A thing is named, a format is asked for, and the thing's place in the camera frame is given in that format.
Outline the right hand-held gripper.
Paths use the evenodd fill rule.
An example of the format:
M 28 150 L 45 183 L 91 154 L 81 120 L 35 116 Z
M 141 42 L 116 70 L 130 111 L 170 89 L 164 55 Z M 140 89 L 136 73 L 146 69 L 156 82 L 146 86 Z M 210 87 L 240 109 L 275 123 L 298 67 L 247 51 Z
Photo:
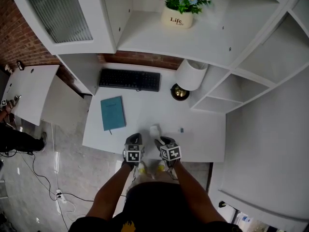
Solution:
M 161 136 L 160 139 L 154 139 L 154 144 L 168 167 L 173 167 L 181 159 L 181 148 L 173 138 Z

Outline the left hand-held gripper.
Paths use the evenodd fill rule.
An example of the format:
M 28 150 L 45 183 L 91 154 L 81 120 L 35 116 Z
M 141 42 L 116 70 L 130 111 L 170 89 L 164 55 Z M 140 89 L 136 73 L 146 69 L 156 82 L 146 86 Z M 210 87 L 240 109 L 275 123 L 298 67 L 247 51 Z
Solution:
M 135 133 L 126 139 L 123 157 L 127 162 L 139 163 L 144 154 L 144 145 L 142 145 L 142 136 Z

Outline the white shelf cabinet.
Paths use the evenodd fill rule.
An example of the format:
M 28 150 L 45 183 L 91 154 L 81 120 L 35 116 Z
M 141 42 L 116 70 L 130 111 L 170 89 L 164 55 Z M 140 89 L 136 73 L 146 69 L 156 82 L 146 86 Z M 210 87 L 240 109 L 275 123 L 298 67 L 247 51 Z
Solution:
M 161 0 L 104 0 L 117 51 L 209 64 L 193 110 L 229 113 L 309 67 L 309 0 L 211 0 L 189 29 L 161 22 Z M 55 55 L 89 94 L 100 53 Z

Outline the person's right forearm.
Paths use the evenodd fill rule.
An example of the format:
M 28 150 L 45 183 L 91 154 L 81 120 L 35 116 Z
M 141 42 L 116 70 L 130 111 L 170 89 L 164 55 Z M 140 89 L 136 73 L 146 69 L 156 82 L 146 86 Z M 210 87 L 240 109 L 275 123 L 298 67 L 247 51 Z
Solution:
M 180 161 L 177 160 L 174 163 L 173 169 L 192 213 L 203 223 L 225 222 L 225 219 L 212 205 L 207 192 Z

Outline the person's left forearm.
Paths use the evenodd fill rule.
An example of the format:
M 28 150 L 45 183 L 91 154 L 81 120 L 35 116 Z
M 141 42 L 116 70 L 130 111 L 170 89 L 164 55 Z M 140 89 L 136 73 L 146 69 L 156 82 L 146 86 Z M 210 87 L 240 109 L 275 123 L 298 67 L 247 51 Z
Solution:
M 87 217 L 96 217 L 111 220 L 116 210 L 117 203 L 131 172 L 131 167 L 125 163 L 104 184 L 95 196 L 92 207 L 86 214 Z

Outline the white desk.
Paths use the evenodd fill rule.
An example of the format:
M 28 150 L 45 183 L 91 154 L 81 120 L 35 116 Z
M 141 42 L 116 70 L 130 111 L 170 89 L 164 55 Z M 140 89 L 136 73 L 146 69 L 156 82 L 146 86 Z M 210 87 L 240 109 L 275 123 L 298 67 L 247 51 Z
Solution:
M 181 146 L 186 162 L 223 162 L 225 157 L 225 115 L 194 111 L 188 101 L 172 98 L 170 89 L 176 83 L 175 72 L 169 69 L 140 65 L 106 63 L 104 68 L 160 73 L 159 92 L 99 87 L 92 97 L 85 124 L 83 145 L 112 153 L 123 152 L 126 138 L 142 134 L 144 157 L 158 160 L 159 151 L 150 136 L 150 127 L 158 125 L 163 136 Z M 124 128 L 104 131 L 100 101 L 122 97 L 126 118 Z

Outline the person's light trousers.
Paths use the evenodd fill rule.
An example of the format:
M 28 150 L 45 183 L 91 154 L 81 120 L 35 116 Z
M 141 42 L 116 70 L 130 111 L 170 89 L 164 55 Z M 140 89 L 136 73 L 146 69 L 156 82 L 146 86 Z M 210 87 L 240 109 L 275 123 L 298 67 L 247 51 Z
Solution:
M 178 180 L 174 179 L 174 175 L 168 172 L 157 172 L 152 175 L 147 169 L 147 174 L 139 174 L 133 180 L 127 189 L 126 195 L 159 195 L 161 192 L 172 191 L 179 192 L 181 187 Z

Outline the teal notebook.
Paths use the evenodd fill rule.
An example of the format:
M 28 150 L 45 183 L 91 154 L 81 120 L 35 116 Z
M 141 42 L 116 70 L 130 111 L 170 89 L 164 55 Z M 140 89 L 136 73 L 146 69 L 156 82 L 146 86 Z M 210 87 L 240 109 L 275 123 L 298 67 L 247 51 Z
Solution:
M 112 135 L 112 130 L 126 126 L 121 96 L 101 100 L 100 106 L 104 131 L 109 131 Z

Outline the black keyboard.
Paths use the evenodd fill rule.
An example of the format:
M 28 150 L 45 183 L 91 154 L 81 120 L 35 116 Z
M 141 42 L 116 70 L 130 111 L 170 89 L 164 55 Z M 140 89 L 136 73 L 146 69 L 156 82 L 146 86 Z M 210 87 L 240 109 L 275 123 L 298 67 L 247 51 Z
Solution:
M 160 90 L 160 73 L 102 69 L 99 87 L 158 92 Z

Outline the person's black shirt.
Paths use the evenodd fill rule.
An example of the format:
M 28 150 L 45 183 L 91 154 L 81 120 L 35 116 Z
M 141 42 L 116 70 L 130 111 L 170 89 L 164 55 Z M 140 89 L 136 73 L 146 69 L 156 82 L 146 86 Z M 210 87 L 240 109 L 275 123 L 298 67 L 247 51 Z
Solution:
M 146 182 L 131 188 L 123 211 L 106 221 L 82 217 L 69 232 L 242 232 L 227 222 L 200 222 L 190 211 L 181 187 Z

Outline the white shade table lamp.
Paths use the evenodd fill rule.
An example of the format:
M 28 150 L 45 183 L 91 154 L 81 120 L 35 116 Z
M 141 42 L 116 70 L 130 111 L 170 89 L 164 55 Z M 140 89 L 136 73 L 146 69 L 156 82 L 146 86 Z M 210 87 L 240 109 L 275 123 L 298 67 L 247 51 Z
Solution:
M 209 64 L 184 59 L 175 73 L 176 84 L 171 88 L 171 95 L 177 101 L 186 100 L 191 91 L 197 90 L 206 74 Z

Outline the white power strip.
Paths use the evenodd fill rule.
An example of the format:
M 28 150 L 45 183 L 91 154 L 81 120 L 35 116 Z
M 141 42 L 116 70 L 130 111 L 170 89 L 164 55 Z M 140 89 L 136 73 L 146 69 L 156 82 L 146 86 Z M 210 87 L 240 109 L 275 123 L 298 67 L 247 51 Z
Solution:
M 56 199 L 62 203 L 67 202 L 66 198 L 64 197 L 64 194 L 62 193 L 60 189 L 56 190 Z

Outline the plain white table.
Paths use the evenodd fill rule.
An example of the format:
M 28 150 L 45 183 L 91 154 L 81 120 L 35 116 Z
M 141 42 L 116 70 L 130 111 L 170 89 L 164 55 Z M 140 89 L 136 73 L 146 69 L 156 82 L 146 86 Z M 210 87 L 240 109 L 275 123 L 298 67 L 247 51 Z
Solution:
M 10 75 L 3 100 L 20 99 L 12 113 L 36 126 L 40 125 L 44 103 L 59 65 L 28 66 Z

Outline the potted plant in cream pot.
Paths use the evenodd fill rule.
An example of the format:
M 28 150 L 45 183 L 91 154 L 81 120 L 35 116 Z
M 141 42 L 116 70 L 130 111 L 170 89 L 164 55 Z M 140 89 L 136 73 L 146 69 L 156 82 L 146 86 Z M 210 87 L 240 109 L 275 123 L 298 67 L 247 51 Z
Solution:
M 192 26 L 194 14 L 202 12 L 202 6 L 210 5 L 211 0 L 163 0 L 165 7 L 161 22 L 167 26 L 188 29 Z

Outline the white ribbed glass cabinet door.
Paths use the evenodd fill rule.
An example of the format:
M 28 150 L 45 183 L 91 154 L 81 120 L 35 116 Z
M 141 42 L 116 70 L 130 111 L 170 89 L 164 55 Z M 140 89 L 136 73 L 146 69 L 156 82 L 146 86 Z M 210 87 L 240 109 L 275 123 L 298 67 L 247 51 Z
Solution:
M 104 0 L 14 0 L 52 55 L 114 53 Z

